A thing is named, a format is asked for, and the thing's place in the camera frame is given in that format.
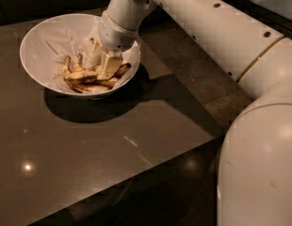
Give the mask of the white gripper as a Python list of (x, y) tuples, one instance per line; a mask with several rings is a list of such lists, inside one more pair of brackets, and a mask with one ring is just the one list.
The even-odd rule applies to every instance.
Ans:
[(90, 65), (97, 66), (100, 64), (97, 75), (98, 80), (110, 79), (123, 62), (122, 56), (102, 52), (103, 47), (108, 51), (127, 51), (133, 46), (137, 36), (137, 30), (122, 28), (109, 17), (107, 11), (103, 12), (98, 25), (99, 40), (95, 38), (90, 39), (93, 44)]

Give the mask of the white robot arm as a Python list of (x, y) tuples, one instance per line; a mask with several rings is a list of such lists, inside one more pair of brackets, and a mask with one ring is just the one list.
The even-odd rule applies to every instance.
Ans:
[(155, 7), (253, 99), (221, 148), (218, 226), (292, 226), (292, 40), (222, 0), (110, 0), (101, 44), (128, 50)]

